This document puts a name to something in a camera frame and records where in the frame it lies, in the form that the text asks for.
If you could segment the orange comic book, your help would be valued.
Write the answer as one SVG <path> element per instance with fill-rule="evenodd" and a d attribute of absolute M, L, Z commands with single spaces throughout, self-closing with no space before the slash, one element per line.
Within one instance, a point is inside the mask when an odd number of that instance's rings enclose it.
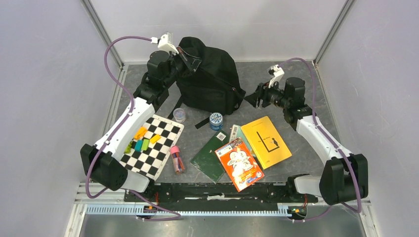
<path fill-rule="evenodd" d="M 241 138 L 222 146 L 215 154 L 238 192 L 264 177 L 262 169 Z"/>

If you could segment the checkered chess board mat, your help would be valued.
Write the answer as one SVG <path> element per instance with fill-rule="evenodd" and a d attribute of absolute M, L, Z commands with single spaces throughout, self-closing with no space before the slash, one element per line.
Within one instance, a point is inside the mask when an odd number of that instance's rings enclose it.
<path fill-rule="evenodd" d="M 137 140 L 132 139 L 130 153 L 123 154 L 120 164 L 128 170 L 156 181 L 169 159 L 169 150 L 178 141 L 184 125 L 153 115 L 143 124 L 143 127 L 147 130 L 144 139 L 151 139 L 156 135 L 159 135 L 160 139 L 155 143 L 149 143 L 145 151 L 136 151 L 134 147 Z"/>

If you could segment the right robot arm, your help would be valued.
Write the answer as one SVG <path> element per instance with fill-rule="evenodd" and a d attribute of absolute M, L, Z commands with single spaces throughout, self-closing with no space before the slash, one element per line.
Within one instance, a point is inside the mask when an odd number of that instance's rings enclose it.
<path fill-rule="evenodd" d="M 323 163 L 321 176 L 309 174 L 288 178 L 286 197 L 299 201 L 306 195 L 322 198 L 328 205 L 361 200 L 368 196 L 368 161 L 354 154 L 321 124 L 316 113 L 305 102 L 305 82 L 296 77 L 286 79 L 285 87 L 260 83 L 245 100 L 253 107 L 274 105 L 283 110 L 285 121 L 314 149 Z"/>

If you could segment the pink capped pencil tube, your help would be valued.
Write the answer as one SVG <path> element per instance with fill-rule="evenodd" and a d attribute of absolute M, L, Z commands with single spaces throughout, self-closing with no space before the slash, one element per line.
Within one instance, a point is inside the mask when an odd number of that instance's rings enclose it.
<path fill-rule="evenodd" d="M 173 167 L 176 174 L 181 174 L 185 171 L 185 166 L 181 159 L 180 148 L 178 146 L 172 146 L 170 148 L 170 155 L 173 161 Z"/>

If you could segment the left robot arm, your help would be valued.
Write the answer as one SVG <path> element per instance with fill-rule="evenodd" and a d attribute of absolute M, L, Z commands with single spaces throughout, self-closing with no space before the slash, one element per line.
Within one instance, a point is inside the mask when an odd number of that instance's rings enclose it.
<path fill-rule="evenodd" d="M 127 106 L 125 114 L 94 145 L 82 146 L 81 160 L 87 179 L 112 191 L 134 190 L 143 201 L 150 201 L 155 196 L 150 179 L 126 169 L 120 160 L 140 126 L 168 98 L 168 89 L 178 79 L 195 73 L 201 64 L 201 57 L 193 56 L 181 47 L 177 50 L 178 54 L 159 50 L 150 55 L 147 72 L 136 91 L 129 94 L 133 102 Z"/>

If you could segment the blue lidded round tub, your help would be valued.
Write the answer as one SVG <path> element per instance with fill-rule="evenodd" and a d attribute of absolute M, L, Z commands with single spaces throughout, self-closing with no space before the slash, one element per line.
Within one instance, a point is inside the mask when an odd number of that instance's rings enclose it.
<path fill-rule="evenodd" d="M 212 113 L 209 116 L 209 125 L 212 130 L 221 130 L 223 126 L 223 115 L 218 112 Z"/>

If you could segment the yellow hardcover book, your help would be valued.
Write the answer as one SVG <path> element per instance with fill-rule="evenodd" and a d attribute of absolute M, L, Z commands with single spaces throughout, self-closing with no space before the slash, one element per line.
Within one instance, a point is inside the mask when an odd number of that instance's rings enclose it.
<path fill-rule="evenodd" d="M 272 167 L 292 156 L 268 116 L 241 126 L 241 130 L 263 169 Z"/>

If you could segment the black student backpack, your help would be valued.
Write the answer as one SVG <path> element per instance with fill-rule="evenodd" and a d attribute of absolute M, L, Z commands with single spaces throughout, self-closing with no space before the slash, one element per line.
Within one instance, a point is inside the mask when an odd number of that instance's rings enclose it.
<path fill-rule="evenodd" d="M 191 75 L 176 81 L 181 96 L 174 109 L 184 104 L 223 116 L 238 110 L 246 92 L 240 86 L 231 55 L 223 49 L 206 46 L 196 37 L 183 37 L 179 46 L 183 52 L 200 58 L 202 62 Z"/>

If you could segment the green toy block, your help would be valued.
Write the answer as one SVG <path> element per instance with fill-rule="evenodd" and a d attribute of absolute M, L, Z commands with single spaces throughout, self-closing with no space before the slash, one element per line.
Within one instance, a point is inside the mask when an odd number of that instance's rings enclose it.
<path fill-rule="evenodd" d="M 149 144 L 150 144 L 149 139 L 143 139 L 142 140 L 141 151 L 146 151 L 149 148 Z"/>

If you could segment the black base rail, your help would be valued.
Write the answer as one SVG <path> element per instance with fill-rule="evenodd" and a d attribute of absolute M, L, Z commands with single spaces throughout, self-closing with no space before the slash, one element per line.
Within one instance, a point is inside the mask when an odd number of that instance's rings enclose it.
<path fill-rule="evenodd" d="M 256 182 L 241 192 L 232 183 L 153 183 L 141 195 L 172 211 L 274 211 L 279 203 L 318 202 L 273 182 Z"/>

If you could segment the teal book with barcode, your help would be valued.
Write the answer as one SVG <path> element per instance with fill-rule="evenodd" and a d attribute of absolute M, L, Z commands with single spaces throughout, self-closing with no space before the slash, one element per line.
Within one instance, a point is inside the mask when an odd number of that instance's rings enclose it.
<path fill-rule="evenodd" d="M 245 143 L 246 147 L 249 149 L 249 151 L 252 152 L 251 145 L 248 142 L 246 136 L 244 135 L 244 133 L 243 133 L 243 131 L 241 129 L 241 126 L 234 124 L 231 127 L 229 142 L 232 142 L 233 140 L 235 140 L 237 138 L 241 138 L 242 141 Z"/>

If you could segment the green notebook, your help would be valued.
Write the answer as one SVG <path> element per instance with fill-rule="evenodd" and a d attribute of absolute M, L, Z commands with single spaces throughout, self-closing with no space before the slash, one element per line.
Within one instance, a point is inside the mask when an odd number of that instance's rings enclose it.
<path fill-rule="evenodd" d="M 225 169 L 217 157 L 216 150 L 228 143 L 229 139 L 227 136 L 225 131 L 217 131 L 190 161 L 195 168 L 206 175 L 213 183 L 217 183 L 225 173 Z"/>

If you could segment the orange toy block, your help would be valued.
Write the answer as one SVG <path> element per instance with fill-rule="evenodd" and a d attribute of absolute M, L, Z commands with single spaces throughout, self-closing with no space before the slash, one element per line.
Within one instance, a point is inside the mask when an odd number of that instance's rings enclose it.
<path fill-rule="evenodd" d="M 136 132 L 133 138 L 135 140 L 140 140 L 147 133 L 147 131 L 148 130 L 145 127 L 140 127 L 140 129 Z"/>

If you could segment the teal toy block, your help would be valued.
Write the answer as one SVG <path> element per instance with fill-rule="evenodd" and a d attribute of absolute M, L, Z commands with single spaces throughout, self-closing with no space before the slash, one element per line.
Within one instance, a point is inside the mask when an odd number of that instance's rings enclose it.
<path fill-rule="evenodd" d="M 142 151 L 142 145 L 143 145 L 143 141 L 142 140 L 138 140 L 134 146 L 134 150 L 137 152 L 141 152 Z"/>

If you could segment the yellow toy block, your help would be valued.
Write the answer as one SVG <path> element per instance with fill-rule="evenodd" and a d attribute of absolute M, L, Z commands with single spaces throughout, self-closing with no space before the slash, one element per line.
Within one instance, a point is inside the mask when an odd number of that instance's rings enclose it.
<path fill-rule="evenodd" d="M 155 134 L 152 138 L 149 139 L 150 143 L 155 144 L 157 141 L 161 139 L 159 134 Z"/>

